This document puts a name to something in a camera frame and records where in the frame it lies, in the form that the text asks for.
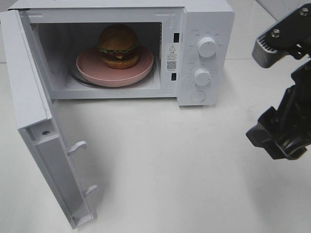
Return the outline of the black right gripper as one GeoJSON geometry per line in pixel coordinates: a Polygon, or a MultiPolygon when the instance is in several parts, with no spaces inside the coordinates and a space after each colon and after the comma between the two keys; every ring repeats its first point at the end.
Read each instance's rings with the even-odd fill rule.
{"type": "MultiPolygon", "coordinates": [[[[288,140],[297,140],[304,145],[311,143],[311,62],[308,61],[292,74],[294,85],[286,89],[286,98],[281,111],[280,129],[288,140]]],[[[270,107],[258,119],[255,126],[246,132],[246,137],[258,148],[263,148],[274,160],[284,159],[284,153],[273,139],[275,127],[272,120],[275,108],[270,107]]]]}

